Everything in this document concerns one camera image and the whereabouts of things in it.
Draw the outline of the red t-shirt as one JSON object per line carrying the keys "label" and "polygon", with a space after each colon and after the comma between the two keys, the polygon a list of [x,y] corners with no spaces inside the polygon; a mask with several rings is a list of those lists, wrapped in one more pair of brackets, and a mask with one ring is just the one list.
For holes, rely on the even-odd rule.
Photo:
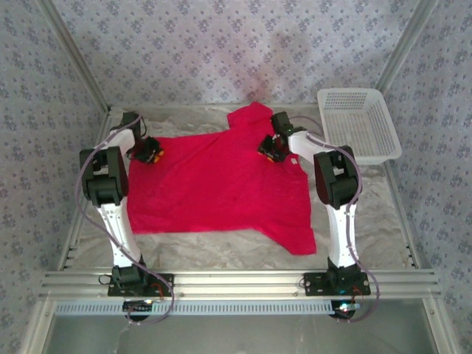
{"label": "red t-shirt", "polygon": [[157,162],[132,161],[128,218],[136,234],[253,229],[294,255],[316,252],[308,176],[295,155],[258,152],[274,131],[260,103],[227,117],[218,133],[162,137]]}

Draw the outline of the white perforated plastic basket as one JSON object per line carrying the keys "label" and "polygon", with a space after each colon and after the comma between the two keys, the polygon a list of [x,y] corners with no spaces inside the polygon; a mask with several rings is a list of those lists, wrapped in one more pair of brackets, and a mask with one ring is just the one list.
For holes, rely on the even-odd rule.
{"label": "white perforated plastic basket", "polygon": [[317,92],[326,141],[348,145],[359,165],[401,157],[402,148],[382,93],[373,88],[325,88]]}

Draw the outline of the black controller board with LED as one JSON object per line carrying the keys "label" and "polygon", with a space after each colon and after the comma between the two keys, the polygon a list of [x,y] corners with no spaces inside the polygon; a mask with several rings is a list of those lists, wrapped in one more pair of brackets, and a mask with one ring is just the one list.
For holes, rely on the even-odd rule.
{"label": "black controller board with LED", "polygon": [[355,312],[361,307],[354,300],[333,300],[331,302],[333,313],[330,317],[336,320],[349,321],[355,315]]}
{"label": "black controller board with LED", "polygon": [[129,322],[143,322],[150,316],[152,309],[150,300],[125,301],[122,304],[122,312]]}

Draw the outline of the grey metal sheet panel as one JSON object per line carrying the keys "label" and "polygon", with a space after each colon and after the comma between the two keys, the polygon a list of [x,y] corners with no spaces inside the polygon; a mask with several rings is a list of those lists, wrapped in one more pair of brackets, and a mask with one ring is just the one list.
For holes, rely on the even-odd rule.
{"label": "grey metal sheet panel", "polygon": [[173,316],[132,326],[119,316],[60,316],[44,354],[439,354],[425,325],[391,317]]}

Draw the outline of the aluminium frame post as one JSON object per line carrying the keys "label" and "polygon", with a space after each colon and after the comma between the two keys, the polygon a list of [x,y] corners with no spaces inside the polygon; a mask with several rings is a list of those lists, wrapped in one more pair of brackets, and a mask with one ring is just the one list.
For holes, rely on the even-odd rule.
{"label": "aluminium frame post", "polygon": [[44,18],[49,23],[52,31],[58,38],[62,48],[65,50],[73,67],[75,68],[78,77],[83,81],[94,103],[103,111],[108,112],[109,106],[105,95],[92,74],[86,59],[80,49],[78,48],[73,36],[60,15],[53,0],[35,0],[38,8],[42,12]]}
{"label": "aluminium frame post", "polygon": [[417,6],[412,12],[410,19],[406,22],[406,26],[375,85],[375,88],[382,94],[387,93],[389,90],[439,1],[418,0]]}

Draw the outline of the grooved aluminium mounting rail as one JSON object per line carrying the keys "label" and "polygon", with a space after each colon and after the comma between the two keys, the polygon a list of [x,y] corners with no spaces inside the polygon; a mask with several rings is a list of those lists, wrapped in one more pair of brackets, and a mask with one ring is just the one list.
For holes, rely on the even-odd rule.
{"label": "grooved aluminium mounting rail", "polygon": [[[108,287],[98,282],[101,268],[52,271],[46,274],[39,295],[50,299],[104,299]],[[305,299],[302,271],[174,271],[176,299],[273,300]],[[381,299],[440,298],[437,277],[428,269],[373,272]]]}

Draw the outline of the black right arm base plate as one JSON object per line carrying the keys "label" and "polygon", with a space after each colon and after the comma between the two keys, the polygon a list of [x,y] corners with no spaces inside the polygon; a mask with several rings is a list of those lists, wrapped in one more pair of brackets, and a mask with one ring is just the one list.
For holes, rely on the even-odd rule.
{"label": "black right arm base plate", "polygon": [[307,296],[370,295],[371,288],[363,272],[351,276],[335,275],[333,272],[310,272],[303,274]]}

